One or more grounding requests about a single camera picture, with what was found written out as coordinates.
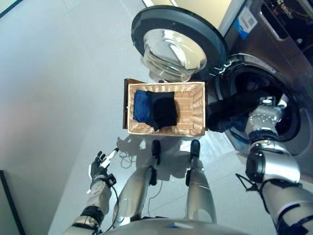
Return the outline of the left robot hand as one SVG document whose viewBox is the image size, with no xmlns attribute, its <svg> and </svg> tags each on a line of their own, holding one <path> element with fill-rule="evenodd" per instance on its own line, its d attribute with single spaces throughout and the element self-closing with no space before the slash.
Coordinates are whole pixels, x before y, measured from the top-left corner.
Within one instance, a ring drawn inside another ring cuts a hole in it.
<svg viewBox="0 0 313 235">
<path fill-rule="evenodd" d="M 110 165 L 112 159 L 119 152 L 119 148 L 115 148 L 109 155 L 99 151 L 94 161 L 89 165 L 88 175 L 91 180 L 94 180 L 96 176 L 105 175 L 107 176 L 107 168 Z"/>
</svg>

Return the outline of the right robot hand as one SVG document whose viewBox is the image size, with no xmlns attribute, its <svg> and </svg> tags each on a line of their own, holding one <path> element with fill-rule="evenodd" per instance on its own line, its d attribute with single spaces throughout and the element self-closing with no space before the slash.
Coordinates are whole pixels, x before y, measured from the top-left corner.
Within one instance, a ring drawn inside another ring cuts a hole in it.
<svg viewBox="0 0 313 235">
<path fill-rule="evenodd" d="M 274 97 L 274 96 L 262 96 L 259 98 L 259 105 L 276 106 L 276 97 Z"/>
</svg>

